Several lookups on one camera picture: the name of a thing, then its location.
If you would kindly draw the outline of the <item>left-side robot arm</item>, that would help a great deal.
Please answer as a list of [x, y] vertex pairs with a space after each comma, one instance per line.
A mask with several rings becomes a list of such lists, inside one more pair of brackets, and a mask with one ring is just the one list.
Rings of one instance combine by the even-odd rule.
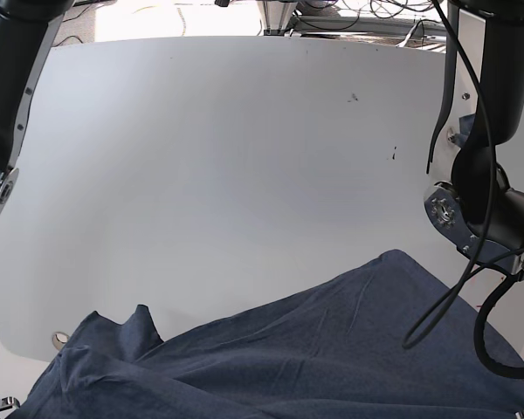
[[524, 380], [524, 367], [495, 360], [486, 347], [489, 314], [524, 280], [524, 192], [511, 186], [496, 155], [515, 135], [524, 107], [524, 1], [449, 1], [435, 3], [435, 9], [446, 32], [445, 75], [424, 207], [468, 263], [403, 344], [409, 348], [423, 340], [471, 278], [497, 271], [503, 279], [479, 309], [474, 349], [493, 374]]

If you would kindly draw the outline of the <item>right-side robot arm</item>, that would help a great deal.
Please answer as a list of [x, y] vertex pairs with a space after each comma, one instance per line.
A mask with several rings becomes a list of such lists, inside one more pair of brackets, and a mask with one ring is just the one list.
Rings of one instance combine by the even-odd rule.
[[31, 102], [71, 1], [0, 1], [0, 216], [14, 189]]

